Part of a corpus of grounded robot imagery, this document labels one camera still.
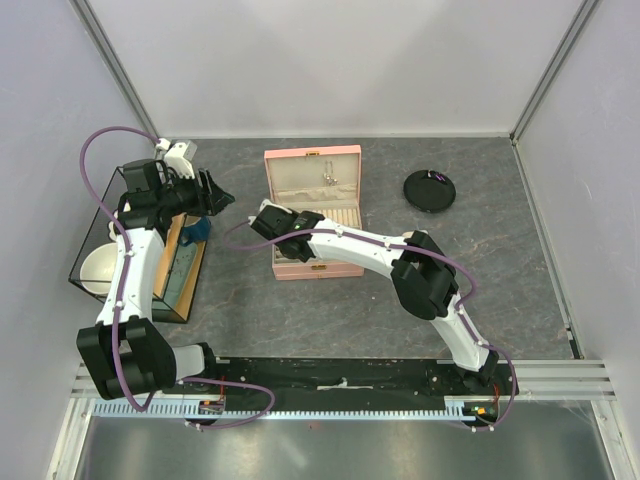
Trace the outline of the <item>pink jewelry box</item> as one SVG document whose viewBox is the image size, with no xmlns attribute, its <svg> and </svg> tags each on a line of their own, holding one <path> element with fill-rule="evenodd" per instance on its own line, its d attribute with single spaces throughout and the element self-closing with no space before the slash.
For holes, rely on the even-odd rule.
<svg viewBox="0 0 640 480">
<path fill-rule="evenodd" d="M 264 153 L 270 200 L 301 212 L 313 211 L 341 225 L 360 229 L 361 147 L 340 145 L 267 150 Z M 285 258 L 272 248 L 278 280 L 359 277 L 364 269 L 340 261 Z"/>
</svg>

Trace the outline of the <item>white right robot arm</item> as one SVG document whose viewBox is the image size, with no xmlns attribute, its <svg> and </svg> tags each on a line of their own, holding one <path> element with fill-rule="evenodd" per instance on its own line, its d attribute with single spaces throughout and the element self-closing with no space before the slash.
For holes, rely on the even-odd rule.
<svg viewBox="0 0 640 480">
<path fill-rule="evenodd" d="M 424 230 L 400 236 L 362 228 L 359 182 L 319 180 L 308 173 L 271 173 L 269 198 L 244 224 L 272 252 L 279 280 L 352 277 L 369 270 L 391 281 L 401 307 L 432 323 L 458 367 L 467 392 L 483 392 L 494 381 L 498 355 L 466 314 L 457 274 Z"/>
</svg>

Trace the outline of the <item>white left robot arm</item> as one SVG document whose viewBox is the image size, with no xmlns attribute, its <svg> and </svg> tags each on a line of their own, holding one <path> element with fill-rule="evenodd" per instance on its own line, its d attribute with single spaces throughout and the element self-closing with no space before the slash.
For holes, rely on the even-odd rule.
<svg viewBox="0 0 640 480">
<path fill-rule="evenodd" d="M 234 202 L 206 169 L 191 173 L 165 160 L 122 169 L 125 190 L 104 208 L 113 224 L 116 260 L 103 307 L 76 337 L 80 356 L 105 400 L 153 396 L 185 382 L 208 393 L 219 369 L 206 343 L 173 347 L 154 325 L 154 285 L 174 218 L 214 216 Z"/>
</svg>

